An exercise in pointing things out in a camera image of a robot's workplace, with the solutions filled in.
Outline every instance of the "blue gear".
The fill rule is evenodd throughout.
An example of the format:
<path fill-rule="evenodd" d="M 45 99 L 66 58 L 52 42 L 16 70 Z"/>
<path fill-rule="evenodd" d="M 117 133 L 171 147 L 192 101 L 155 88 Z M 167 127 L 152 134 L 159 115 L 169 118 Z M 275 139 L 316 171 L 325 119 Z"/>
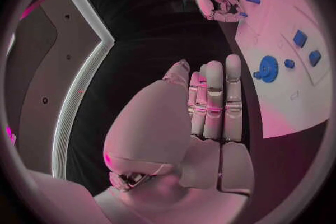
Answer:
<path fill-rule="evenodd" d="M 259 73 L 261 79 L 266 83 L 271 83 L 276 80 L 279 73 L 279 66 L 275 57 L 265 56 L 260 62 Z"/>

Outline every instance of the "white light strip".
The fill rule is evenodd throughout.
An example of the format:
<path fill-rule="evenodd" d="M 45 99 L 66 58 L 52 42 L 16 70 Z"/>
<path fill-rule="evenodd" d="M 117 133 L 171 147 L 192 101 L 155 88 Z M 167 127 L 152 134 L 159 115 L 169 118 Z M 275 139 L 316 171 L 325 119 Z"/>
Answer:
<path fill-rule="evenodd" d="M 101 43 L 87 57 L 72 82 L 63 101 L 53 138 L 52 173 L 66 179 L 66 162 L 69 137 L 77 110 L 100 64 L 114 45 L 114 38 L 97 15 L 88 0 L 72 0 L 84 19 L 92 27 Z"/>

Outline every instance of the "humanoid robot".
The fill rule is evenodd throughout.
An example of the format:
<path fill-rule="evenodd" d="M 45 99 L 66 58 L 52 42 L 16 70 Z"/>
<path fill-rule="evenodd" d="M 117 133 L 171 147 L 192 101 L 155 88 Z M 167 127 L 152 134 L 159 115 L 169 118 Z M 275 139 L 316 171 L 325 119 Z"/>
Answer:
<path fill-rule="evenodd" d="M 216 0 L 220 10 L 211 0 L 195 1 L 209 20 L 236 22 L 245 16 L 237 0 Z M 162 212 L 169 218 L 171 210 L 174 223 L 190 223 L 195 214 L 205 223 L 205 203 L 225 204 L 230 193 L 252 194 L 253 166 L 240 143 L 240 69 L 240 58 L 231 54 L 225 79 L 222 64 L 211 61 L 192 74 L 189 84 L 190 67 L 182 59 L 131 99 L 104 143 L 115 196 L 154 223 L 163 223 Z M 243 207 L 245 202 L 234 203 Z M 186 213 L 190 208 L 199 212 Z M 230 214 L 208 211 L 218 216 L 218 223 Z"/>

